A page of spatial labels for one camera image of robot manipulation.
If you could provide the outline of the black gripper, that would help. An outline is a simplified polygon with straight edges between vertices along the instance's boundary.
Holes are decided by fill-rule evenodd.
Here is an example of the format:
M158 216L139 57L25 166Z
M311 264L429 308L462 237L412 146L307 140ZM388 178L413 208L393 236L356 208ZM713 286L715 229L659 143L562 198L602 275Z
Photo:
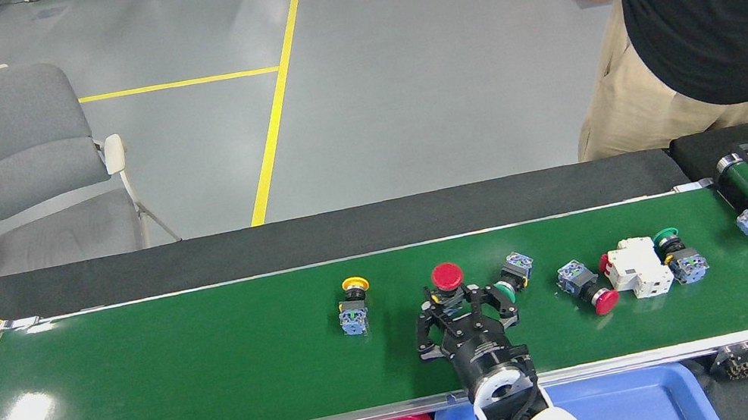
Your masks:
M415 342L422 362L447 358L472 398L488 376L510 368L530 378L533 358L524 344L511 344L505 331L519 321L516 302L493 285L466 285L471 316L457 315L464 302L462 285L423 287Z

